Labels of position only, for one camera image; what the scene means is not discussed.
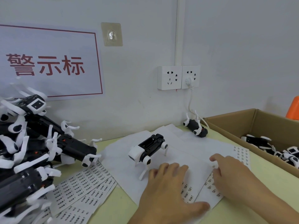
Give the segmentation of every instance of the tabletop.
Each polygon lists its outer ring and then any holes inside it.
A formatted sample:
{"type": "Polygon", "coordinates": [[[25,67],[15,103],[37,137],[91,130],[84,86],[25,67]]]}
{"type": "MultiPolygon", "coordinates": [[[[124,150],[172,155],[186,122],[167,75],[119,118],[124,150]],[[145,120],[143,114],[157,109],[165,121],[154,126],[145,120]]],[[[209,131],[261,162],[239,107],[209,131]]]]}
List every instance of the tabletop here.
{"type": "MultiPolygon", "coordinates": [[[[184,131],[188,130],[183,126],[178,126],[178,128],[184,131]]],[[[238,145],[211,129],[209,129],[207,137],[238,145]]],[[[98,152],[102,151],[106,146],[118,139],[119,138],[97,143],[98,152]]],[[[299,212],[299,179],[252,152],[250,152],[250,160],[252,172],[256,177],[274,194],[286,201],[291,207],[299,212]]],[[[82,166],[81,162],[76,161],[72,165],[64,165],[58,169],[62,171],[62,176],[60,178],[54,178],[54,184],[58,184],[69,175],[80,171],[82,166]]],[[[105,203],[95,211],[88,224],[126,224],[136,209],[137,205],[130,199],[123,189],[116,187],[105,203]]],[[[247,224],[267,222],[250,208],[223,198],[200,222],[200,224],[208,223],[247,224]]]]}

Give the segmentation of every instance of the pile of robot dogs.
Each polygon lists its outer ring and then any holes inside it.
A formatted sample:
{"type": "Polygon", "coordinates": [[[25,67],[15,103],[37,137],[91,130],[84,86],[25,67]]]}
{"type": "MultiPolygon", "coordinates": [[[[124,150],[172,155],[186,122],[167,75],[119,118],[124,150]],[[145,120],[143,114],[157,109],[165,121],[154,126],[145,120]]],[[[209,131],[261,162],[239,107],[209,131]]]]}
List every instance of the pile of robot dogs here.
{"type": "Polygon", "coordinates": [[[0,97],[1,224],[17,224],[29,212],[50,206],[42,196],[55,188],[53,178],[61,175],[55,167],[76,159],[89,167],[100,158],[95,142],[101,139],[92,139],[89,145],[74,139],[72,130],[79,127],[45,116],[44,93],[23,83],[14,87],[21,98],[0,97]]]}
{"type": "Polygon", "coordinates": [[[279,152],[276,151],[275,147],[269,143],[271,139],[268,137],[261,136],[260,138],[257,138],[250,134],[247,134],[246,136],[241,137],[241,139],[271,155],[281,158],[283,161],[287,162],[288,164],[296,168],[299,168],[298,147],[292,146],[286,150],[283,150],[282,152],[279,152]]]}

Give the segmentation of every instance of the white cable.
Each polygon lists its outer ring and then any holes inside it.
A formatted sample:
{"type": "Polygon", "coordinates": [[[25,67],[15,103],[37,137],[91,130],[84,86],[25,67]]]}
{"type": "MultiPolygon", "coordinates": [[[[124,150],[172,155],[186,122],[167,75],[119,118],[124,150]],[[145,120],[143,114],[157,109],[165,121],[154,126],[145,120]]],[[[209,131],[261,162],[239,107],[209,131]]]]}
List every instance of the white cable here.
{"type": "MultiPolygon", "coordinates": [[[[196,115],[196,113],[193,112],[192,109],[190,109],[190,105],[191,105],[192,97],[193,97],[193,94],[192,94],[192,92],[193,92],[193,88],[194,88],[194,86],[190,86],[191,95],[190,95],[190,101],[189,101],[189,105],[188,105],[188,110],[189,110],[189,112],[191,112],[192,114],[196,115]]],[[[210,128],[209,125],[207,124],[207,122],[206,122],[202,117],[200,117],[200,116],[198,116],[198,117],[199,117],[199,118],[206,124],[206,126],[207,126],[208,128],[210,128]]]]}

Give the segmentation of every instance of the finger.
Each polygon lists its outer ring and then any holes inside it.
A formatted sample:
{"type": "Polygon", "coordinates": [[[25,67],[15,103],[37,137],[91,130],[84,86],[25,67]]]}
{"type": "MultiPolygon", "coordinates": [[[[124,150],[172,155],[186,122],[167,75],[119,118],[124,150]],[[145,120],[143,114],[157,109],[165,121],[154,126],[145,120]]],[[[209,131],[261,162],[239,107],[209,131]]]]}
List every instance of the finger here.
{"type": "Polygon", "coordinates": [[[178,169],[177,177],[180,182],[182,182],[184,180],[184,177],[185,177],[185,174],[186,174],[188,168],[189,167],[187,165],[183,165],[178,169]]]}
{"type": "Polygon", "coordinates": [[[179,167],[180,165],[178,163],[172,163],[169,165],[169,167],[167,168],[167,171],[165,173],[165,175],[168,176],[173,176],[175,170],[179,167]]]}
{"type": "Polygon", "coordinates": [[[149,181],[155,179],[157,173],[158,173],[158,169],[151,169],[149,171],[149,181]]]}
{"type": "Polygon", "coordinates": [[[213,170],[213,178],[214,178],[215,186],[217,187],[219,185],[220,180],[221,180],[221,172],[220,172],[219,168],[215,168],[213,170]]]}
{"type": "Polygon", "coordinates": [[[189,218],[194,218],[200,215],[203,215],[210,209],[210,205],[208,202],[195,202],[187,205],[187,214],[189,214],[189,218]]]}
{"type": "Polygon", "coordinates": [[[158,170],[158,173],[157,173],[157,177],[161,177],[165,174],[166,172],[166,169],[169,167],[169,163],[162,163],[160,166],[159,166],[159,170],[158,170]]]}
{"type": "Polygon", "coordinates": [[[212,156],[210,157],[210,161],[212,161],[212,162],[217,161],[217,162],[218,162],[218,165],[219,165],[220,162],[223,161],[223,159],[224,159],[224,156],[222,156],[222,155],[220,155],[220,154],[218,154],[218,153],[216,153],[216,154],[214,154],[214,155],[212,155],[212,156]]]}

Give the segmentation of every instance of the wall socket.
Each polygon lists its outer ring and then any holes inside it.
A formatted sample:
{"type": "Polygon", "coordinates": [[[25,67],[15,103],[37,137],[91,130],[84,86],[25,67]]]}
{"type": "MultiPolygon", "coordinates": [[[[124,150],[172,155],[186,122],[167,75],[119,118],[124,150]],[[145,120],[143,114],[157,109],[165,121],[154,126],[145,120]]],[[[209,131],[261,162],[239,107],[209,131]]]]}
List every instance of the wall socket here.
{"type": "Polygon", "coordinates": [[[199,87],[199,75],[200,65],[195,66],[183,66],[182,67],[182,89],[188,89],[189,86],[186,84],[186,79],[193,78],[194,87],[199,87]]]}
{"type": "Polygon", "coordinates": [[[176,90],[182,86],[182,66],[159,66],[158,89],[176,90]]]}

